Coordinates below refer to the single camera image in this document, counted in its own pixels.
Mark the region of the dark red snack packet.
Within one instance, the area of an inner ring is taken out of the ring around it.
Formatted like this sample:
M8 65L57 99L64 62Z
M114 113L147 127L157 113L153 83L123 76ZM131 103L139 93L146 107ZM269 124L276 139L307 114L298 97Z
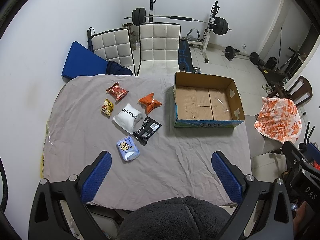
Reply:
M119 82L116 82L111 87L106 89L106 92L108 94L111 94L116 101L120 101L123 97L125 97L129 93L129 90L123 89L120 86Z

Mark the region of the black foil packet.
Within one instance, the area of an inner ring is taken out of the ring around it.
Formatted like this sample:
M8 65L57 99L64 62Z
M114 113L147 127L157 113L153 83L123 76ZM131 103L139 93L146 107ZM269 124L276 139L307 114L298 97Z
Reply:
M141 127L133 132L133 136L145 146L148 143L150 137L155 134L161 128L161 124L156 120L146 117L141 125Z

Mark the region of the white quilted chair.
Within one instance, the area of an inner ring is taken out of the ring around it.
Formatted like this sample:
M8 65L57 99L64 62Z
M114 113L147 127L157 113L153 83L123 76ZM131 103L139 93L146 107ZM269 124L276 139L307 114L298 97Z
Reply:
M180 70L178 52L181 26L144 23L139 26L140 63L137 76L171 75Z
M106 61L114 61L136 74L133 59L130 32L126 28L112 29L95 33L90 27L87 30L88 49Z

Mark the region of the orange white patterned cloth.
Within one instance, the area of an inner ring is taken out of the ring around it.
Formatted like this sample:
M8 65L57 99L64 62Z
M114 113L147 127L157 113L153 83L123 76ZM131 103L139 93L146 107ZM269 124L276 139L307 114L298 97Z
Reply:
M290 99L262 98L262 108L254 123L263 136L281 142L295 143L302 131L302 122L295 103Z

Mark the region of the orange snack packet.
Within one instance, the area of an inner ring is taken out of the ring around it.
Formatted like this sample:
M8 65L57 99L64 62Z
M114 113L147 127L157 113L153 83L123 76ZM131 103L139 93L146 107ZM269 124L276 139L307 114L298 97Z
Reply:
M154 97L154 93L150 93L147 96L138 100L140 104L145 106L146 115L149 115L154 108L160 107L162 105L161 102L154 99L153 97Z

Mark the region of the yellow snack packet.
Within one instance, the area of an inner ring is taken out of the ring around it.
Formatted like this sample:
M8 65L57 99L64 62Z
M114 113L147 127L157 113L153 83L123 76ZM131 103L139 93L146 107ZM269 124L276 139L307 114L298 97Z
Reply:
M113 103L110 100L105 99L101 107L101 113L105 116L110 117L113 109L114 109Z

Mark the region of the light blue tissue pack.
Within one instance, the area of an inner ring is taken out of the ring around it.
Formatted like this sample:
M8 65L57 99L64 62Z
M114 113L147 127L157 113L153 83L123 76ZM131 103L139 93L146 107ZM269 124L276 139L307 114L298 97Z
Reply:
M117 142L118 151L123 161L133 161L140 156L139 149L131 136L127 136Z

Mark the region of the grey table cloth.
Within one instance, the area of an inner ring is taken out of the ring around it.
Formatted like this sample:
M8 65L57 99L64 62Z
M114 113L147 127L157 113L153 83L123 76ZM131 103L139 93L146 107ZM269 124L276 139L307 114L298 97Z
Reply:
M101 107L108 87L118 83L128 94L115 104L116 116L126 105L144 112L140 98L153 93L161 105L150 118L159 129L147 142L135 139L140 155L125 161L117 143L127 131ZM215 174L211 158L221 151L244 174L251 172L251 157L246 125L235 128L176 128L173 76L80 76L59 92L47 125L43 148L43 176L51 182L62 181L93 163L102 151L110 152L112 166L97 192L95 205L120 210L142 206L173 197L192 196L212 204L230 203Z

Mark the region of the white quilted chair right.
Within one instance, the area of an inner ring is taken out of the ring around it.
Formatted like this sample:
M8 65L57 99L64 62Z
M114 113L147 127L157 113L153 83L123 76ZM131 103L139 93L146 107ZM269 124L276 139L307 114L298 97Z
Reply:
M181 26L144 23L139 26L140 63L137 76L171 75L180 70L178 52Z

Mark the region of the white soft pouch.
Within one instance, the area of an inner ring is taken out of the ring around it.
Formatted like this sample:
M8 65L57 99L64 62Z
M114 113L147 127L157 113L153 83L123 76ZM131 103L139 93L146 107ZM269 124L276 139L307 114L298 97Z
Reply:
M142 117L143 114L128 103L116 116L113 117L113 120L127 133L133 134L134 126Z

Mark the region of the dark fleece clothing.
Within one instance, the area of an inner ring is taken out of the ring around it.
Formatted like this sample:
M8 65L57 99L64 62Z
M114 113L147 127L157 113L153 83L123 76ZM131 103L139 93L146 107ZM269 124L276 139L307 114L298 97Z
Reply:
M194 197L176 197L141 207L129 214L116 239L214 239L231 215Z

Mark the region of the brown wooden chair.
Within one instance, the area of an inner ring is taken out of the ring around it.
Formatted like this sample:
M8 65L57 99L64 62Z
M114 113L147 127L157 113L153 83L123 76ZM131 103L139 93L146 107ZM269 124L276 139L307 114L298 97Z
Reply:
M312 96L313 92L310 82L304 76L300 76L288 90L284 88L284 85L274 85L274 90L267 97L290 99L299 108L310 101Z

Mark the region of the dark blue cloth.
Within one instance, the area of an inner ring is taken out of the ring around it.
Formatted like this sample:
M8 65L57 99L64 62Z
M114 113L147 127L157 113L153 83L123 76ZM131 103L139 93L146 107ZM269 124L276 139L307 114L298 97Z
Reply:
M133 75L132 70L123 67L115 61L108 61L106 74L108 75Z

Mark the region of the white quilted chair left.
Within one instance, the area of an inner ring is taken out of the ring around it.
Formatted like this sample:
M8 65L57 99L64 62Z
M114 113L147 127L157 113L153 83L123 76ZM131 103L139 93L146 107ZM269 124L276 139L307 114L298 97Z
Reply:
M114 61L136 74L133 59L130 32L126 28L112 29L95 33L90 27L87 30L88 49L106 61Z

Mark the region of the open cardboard box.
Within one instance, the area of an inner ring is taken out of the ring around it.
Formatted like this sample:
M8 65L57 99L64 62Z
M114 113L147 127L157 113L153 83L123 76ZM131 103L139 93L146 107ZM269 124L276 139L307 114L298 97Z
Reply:
M235 128L245 120L233 79L201 73L176 72L176 128Z

